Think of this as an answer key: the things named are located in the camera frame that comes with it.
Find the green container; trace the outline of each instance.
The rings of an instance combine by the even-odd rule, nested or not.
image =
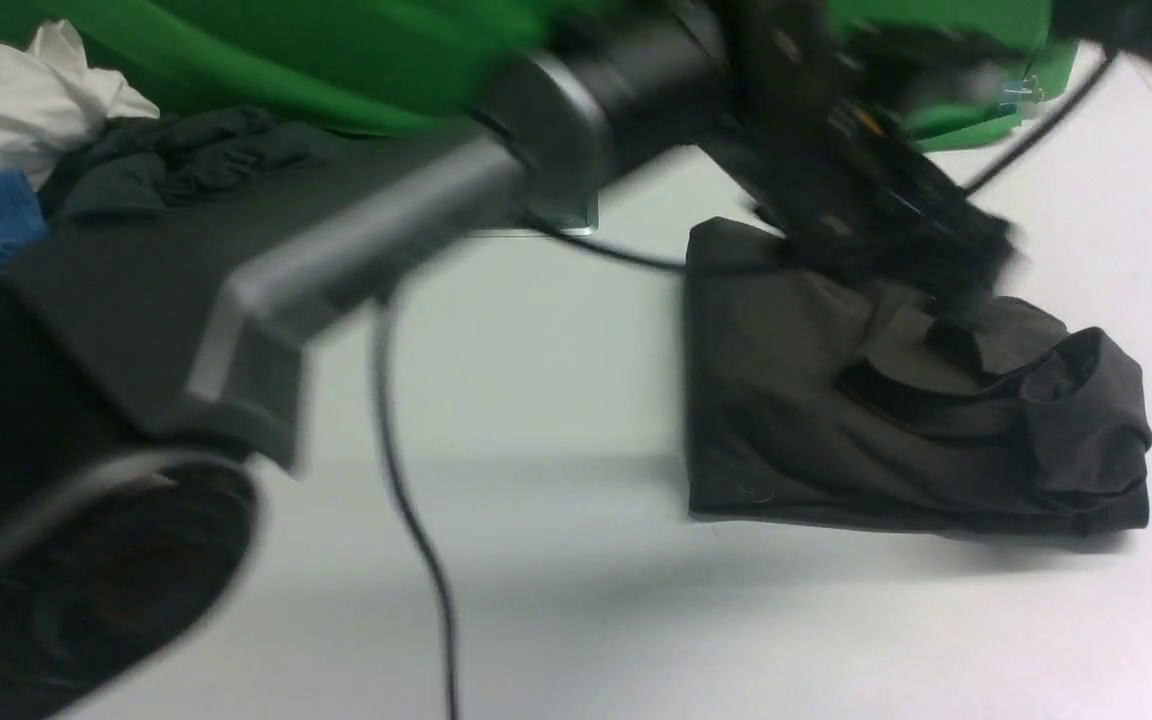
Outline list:
[[[553,18],[624,0],[0,0],[0,41],[68,18],[92,65],[119,70],[174,113],[252,103],[348,132],[403,135],[456,114],[486,73],[543,45]],[[1051,0],[831,0],[858,20],[979,29],[1033,54],[1010,69],[1064,90],[1074,46],[1047,43]],[[909,118],[927,150],[983,145],[1020,126],[998,106]]]

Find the white cloth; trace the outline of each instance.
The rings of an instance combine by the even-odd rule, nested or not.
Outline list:
[[[26,53],[0,45],[0,172],[22,170],[37,188],[111,118],[159,118],[159,109],[122,73],[88,68],[68,22],[41,24]]]

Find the black cloth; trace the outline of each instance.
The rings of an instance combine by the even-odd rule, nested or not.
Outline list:
[[[687,260],[776,238],[732,220]],[[1142,372],[1018,300],[973,325],[804,270],[685,280],[691,509],[884,530],[1087,536],[1149,523]]]
[[[65,156],[38,190],[51,223],[164,218],[222,199],[251,177],[331,159],[342,141],[259,108],[192,118],[127,119]]]

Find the black cable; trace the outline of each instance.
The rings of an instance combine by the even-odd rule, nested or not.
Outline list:
[[[402,515],[407,533],[420,552],[429,577],[434,583],[438,596],[439,619],[442,621],[444,644],[444,690],[447,697],[447,720],[460,720],[461,691],[457,674],[457,629],[456,604],[452,600],[452,584],[447,579],[444,561],[439,559],[438,550],[429,539],[420,523],[411,498],[407,493],[407,479],[402,461],[397,455],[397,431],[394,429],[394,397],[392,381],[393,336],[397,310],[394,306],[394,293],[385,293],[376,302],[376,338],[372,340],[371,382],[372,402],[376,406],[376,425],[378,425],[380,453],[385,464],[385,479],[389,484],[389,495],[399,515]]]
[[[1016,160],[1023,158],[1026,152],[1033,150],[1038,146],[1039,142],[1046,141],[1047,136],[1051,136],[1052,131],[1055,131],[1061,123],[1063,123],[1069,116],[1077,109],[1092,91],[1097,86],[1101,85],[1102,79],[1111,71],[1112,66],[1117,60],[1119,51],[1112,47],[1106,47],[1105,58],[1101,63],[1093,69],[1091,76],[1087,76],[1082,85],[1078,85],[1073,94],[1069,96],[1068,100],[1060,104],[1059,108],[1055,108],[1043,119],[1043,122],[1038,124],[1033,131],[1030,131],[1028,136],[1021,138],[1015,146],[1011,146],[1005,152],[1001,158],[990,164],[988,168],[984,169],[978,174],[977,177],[972,179],[964,185],[964,196],[961,200],[953,202],[965,202],[968,197],[972,197],[975,194],[983,190],[988,183],[996,181],[998,176],[1006,173],[1016,164]],[[937,215],[940,213],[929,213],[925,214],[923,219],[915,220],[909,227],[901,229],[901,232],[895,232],[890,236],[876,238],[876,241],[892,242],[900,241],[908,234],[917,232],[919,228],[925,227],[929,223],[937,223]],[[589,252],[591,255],[598,255],[600,258],[608,260],[614,260],[626,265],[632,265],[635,268],[642,270],[657,270],[657,272],[672,273],[672,274],[692,274],[692,275],[704,275],[704,276],[740,276],[740,275],[760,275],[760,274],[773,274],[780,273],[782,270],[788,268],[790,263],[758,263],[758,264],[741,264],[741,265],[714,265],[714,266],[695,266],[687,265],[684,262],[669,260],[666,258],[657,258],[657,256],[644,255],[641,252],[635,252],[631,250],[622,250],[621,247],[614,247],[611,243],[596,242],[593,240],[586,240],[583,237],[575,237],[570,233],[562,232],[556,225],[538,218],[535,215],[526,215],[525,225],[535,232],[544,234],[545,237],[550,237],[558,242],[563,243],[563,245],[573,247],[573,249],[581,250],[582,252]]]

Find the black garment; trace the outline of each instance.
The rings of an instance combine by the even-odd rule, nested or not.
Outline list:
[[[342,141],[265,109],[215,109],[195,118],[128,119],[61,159],[38,190],[50,222],[156,219],[218,199],[252,176],[335,154]]]
[[[689,263],[776,242],[710,220]],[[1017,300],[972,328],[896,285],[810,272],[685,281],[691,509],[889,530],[1144,528],[1140,369]]]

